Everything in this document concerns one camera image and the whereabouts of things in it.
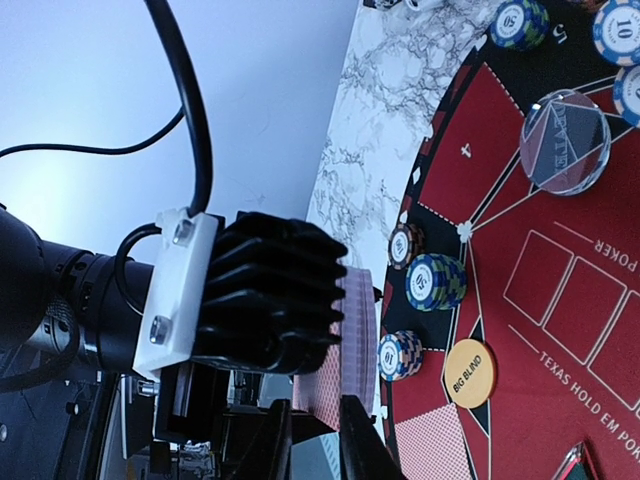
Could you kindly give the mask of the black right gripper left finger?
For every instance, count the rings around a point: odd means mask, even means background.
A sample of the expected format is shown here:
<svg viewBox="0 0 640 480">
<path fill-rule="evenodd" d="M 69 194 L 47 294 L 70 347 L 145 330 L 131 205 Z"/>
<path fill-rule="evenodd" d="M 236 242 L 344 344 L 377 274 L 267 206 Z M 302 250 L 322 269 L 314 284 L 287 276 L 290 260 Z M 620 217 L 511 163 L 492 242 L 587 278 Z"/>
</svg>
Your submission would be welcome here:
<svg viewBox="0 0 640 480">
<path fill-rule="evenodd" d="M 249 478 L 288 479 L 291 446 L 291 403 L 288 399 L 276 400 L 252 443 L 249 454 Z"/>
</svg>

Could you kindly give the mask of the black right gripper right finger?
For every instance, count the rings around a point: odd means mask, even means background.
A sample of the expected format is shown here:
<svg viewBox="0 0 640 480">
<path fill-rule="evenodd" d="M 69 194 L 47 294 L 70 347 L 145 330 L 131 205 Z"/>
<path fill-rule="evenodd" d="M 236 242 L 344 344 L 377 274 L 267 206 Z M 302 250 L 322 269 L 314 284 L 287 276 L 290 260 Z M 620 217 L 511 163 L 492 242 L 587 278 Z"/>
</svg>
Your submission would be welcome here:
<svg viewBox="0 0 640 480">
<path fill-rule="evenodd" d="M 360 399 L 340 400 L 340 462 L 343 479 L 402 479 Z"/>
</svg>

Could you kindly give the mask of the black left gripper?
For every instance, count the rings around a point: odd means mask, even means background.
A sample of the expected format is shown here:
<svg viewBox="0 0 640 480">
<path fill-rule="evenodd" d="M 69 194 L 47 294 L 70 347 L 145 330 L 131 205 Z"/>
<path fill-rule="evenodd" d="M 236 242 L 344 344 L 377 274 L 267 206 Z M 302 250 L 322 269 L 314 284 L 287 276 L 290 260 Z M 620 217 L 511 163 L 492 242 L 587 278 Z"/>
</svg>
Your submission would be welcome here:
<svg viewBox="0 0 640 480">
<path fill-rule="evenodd" d="M 227 402 L 230 373 L 184 362 L 161 371 L 153 435 L 176 444 L 210 443 L 225 479 L 250 479 L 249 454 L 270 407 Z M 292 446 L 320 435 L 320 421 L 291 405 Z"/>
</svg>

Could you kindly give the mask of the red playing card deck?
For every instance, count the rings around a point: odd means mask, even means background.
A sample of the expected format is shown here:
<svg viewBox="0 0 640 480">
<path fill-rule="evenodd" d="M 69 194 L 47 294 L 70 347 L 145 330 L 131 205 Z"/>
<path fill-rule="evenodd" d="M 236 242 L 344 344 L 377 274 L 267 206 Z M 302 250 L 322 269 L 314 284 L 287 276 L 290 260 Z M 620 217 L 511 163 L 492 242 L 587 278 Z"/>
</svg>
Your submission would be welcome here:
<svg viewBox="0 0 640 480">
<path fill-rule="evenodd" d="M 356 396 L 367 414 L 373 411 L 377 367 L 377 323 L 371 273 L 349 267 L 337 281 L 345 297 L 333 309 L 343 319 L 330 331 L 341 342 L 329 348 L 319 370 L 293 377 L 293 408 L 311 414 L 330 430 L 340 429 L 340 400 Z"/>
</svg>

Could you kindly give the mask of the grey 10 chips seat two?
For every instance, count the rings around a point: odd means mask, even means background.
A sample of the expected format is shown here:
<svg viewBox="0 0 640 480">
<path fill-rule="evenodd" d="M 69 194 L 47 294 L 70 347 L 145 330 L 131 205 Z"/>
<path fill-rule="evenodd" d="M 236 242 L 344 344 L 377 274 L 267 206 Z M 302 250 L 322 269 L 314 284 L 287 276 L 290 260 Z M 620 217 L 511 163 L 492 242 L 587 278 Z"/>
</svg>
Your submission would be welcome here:
<svg viewBox="0 0 640 480">
<path fill-rule="evenodd" d="M 396 382 L 419 372 L 424 349 L 417 333 L 399 330 L 380 339 L 377 355 L 380 377 L 387 382 Z"/>
</svg>

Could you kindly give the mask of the orange big blind button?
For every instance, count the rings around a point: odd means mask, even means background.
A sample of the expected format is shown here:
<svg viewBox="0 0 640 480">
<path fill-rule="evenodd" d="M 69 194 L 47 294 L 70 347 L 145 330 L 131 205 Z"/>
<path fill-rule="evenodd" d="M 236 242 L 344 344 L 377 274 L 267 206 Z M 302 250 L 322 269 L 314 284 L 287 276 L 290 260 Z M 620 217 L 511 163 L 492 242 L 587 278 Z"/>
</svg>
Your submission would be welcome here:
<svg viewBox="0 0 640 480">
<path fill-rule="evenodd" d="M 481 406 L 490 398 L 496 381 L 495 359 L 484 343 L 463 339 L 447 355 L 444 384 L 456 405 L 466 409 Z"/>
</svg>

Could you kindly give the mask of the green 50 chips seat three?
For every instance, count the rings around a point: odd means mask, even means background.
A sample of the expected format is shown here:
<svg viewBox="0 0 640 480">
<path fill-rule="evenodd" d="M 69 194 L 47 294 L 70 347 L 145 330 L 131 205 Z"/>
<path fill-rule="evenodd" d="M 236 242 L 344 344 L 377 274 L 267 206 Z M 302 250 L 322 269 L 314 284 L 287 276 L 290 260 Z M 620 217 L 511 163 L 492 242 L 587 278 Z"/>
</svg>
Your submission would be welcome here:
<svg viewBox="0 0 640 480">
<path fill-rule="evenodd" d="M 444 254 L 420 254 L 405 276 L 409 304 L 420 311 L 451 310 L 464 299 L 468 286 L 462 262 Z"/>
</svg>

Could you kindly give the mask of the clear round dealer button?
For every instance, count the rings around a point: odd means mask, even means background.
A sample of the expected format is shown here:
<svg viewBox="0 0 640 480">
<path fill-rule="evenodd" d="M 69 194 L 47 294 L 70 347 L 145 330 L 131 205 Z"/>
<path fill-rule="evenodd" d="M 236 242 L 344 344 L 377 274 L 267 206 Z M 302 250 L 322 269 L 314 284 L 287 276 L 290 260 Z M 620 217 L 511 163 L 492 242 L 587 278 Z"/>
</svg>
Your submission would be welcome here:
<svg viewBox="0 0 640 480">
<path fill-rule="evenodd" d="M 539 190 L 575 196 L 603 174 L 611 131 L 603 111 L 571 89 L 551 92 L 534 103 L 520 134 L 520 164 Z"/>
</svg>

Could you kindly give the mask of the grey 10 chip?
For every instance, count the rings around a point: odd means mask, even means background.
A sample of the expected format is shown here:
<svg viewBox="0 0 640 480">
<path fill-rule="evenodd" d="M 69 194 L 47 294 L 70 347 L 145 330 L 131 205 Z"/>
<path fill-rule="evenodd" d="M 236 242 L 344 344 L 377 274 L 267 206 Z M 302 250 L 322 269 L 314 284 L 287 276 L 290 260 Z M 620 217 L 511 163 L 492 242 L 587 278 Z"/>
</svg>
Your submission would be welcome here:
<svg viewBox="0 0 640 480">
<path fill-rule="evenodd" d="M 613 102 L 619 115 L 631 126 L 640 124 L 640 66 L 623 67 L 613 84 Z"/>
</svg>

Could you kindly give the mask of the green 50 chip seat five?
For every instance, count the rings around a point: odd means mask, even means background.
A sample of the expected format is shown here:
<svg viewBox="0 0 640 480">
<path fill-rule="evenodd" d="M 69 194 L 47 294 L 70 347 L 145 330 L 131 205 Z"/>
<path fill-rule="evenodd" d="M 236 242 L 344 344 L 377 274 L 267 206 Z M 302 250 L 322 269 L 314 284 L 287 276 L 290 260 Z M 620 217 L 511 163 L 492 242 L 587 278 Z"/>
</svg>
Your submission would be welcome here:
<svg viewBox="0 0 640 480">
<path fill-rule="evenodd" d="M 549 13 L 538 1 L 504 1 L 490 25 L 490 35 L 498 47 L 528 51 L 542 43 L 549 26 Z"/>
</svg>

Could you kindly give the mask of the red 100 chip seat five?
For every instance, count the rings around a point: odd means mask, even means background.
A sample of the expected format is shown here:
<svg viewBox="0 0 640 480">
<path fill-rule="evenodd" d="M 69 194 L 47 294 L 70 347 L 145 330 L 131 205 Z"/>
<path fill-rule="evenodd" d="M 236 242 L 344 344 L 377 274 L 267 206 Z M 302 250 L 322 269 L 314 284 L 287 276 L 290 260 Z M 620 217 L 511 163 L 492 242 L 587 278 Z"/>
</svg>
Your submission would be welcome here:
<svg viewBox="0 0 640 480">
<path fill-rule="evenodd" d="M 593 42 L 607 61 L 629 67 L 639 64 L 639 2 L 606 1 L 595 16 Z"/>
</svg>

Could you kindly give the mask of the red cards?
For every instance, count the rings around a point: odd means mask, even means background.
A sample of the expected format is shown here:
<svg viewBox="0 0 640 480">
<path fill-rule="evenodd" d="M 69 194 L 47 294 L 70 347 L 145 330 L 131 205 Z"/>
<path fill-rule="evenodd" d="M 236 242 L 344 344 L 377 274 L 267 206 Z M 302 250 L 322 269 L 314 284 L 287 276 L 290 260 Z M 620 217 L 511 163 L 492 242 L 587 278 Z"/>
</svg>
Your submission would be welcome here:
<svg viewBox="0 0 640 480">
<path fill-rule="evenodd" d="M 402 421 L 395 430 L 401 470 L 408 479 L 470 479 L 453 403 Z"/>
</svg>

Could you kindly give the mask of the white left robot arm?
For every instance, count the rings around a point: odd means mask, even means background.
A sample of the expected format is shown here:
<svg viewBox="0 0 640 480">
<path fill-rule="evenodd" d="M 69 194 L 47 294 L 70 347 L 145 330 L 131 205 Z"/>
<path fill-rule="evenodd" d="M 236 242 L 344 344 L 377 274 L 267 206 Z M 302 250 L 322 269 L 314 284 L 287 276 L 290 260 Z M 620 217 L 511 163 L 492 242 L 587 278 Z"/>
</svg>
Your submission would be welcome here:
<svg viewBox="0 0 640 480">
<path fill-rule="evenodd" d="M 313 224 L 257 212 L 233 223 L 170 209 L 113 256 L 42 240 L 1 216 L 1 347 L 38 344 L 35 368 L 3 392 L 43 385 L 83 361 L 158 389 L 149 437 L 212 442 L 232 371 L 309 374 L 339 342 L 346 247 Z"/>
</svg>

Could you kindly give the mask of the round red black poker mat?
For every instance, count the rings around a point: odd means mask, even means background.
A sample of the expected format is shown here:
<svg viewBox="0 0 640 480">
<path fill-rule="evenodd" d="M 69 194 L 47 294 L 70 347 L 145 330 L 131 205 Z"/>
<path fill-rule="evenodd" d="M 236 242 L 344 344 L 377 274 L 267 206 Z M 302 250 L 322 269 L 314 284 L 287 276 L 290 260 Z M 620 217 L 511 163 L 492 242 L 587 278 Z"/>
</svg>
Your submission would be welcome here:
<svg viewBox="0 0 640 480">
<path fill-rule="evenodd" d="M 639 132 L 613 102 L 616 65 L 592 42 L 593 15 L 546 3 L 542 45 L 513 52 L 483 38 L 463 61 L 417 155 L 400 209 L 426 252 L 459 258 L 469 286 L 450 311 L 409 304 L 404 270 L 386 275 L 381 330 L 416 332 L 419 372 L 383 383 L 383 437 L 453 403 L 470 479 L 550 479 L 587 441 L 603 479 L 639 475 Z M 584 193 L 538 191 L 520 164 L 526 114 L 571 89 L 605 114 L 609 162 Z M 456 405 L 446 357 L 463 339 L 492 352 L 497 381 L 481 406 Z"/>
</svg>

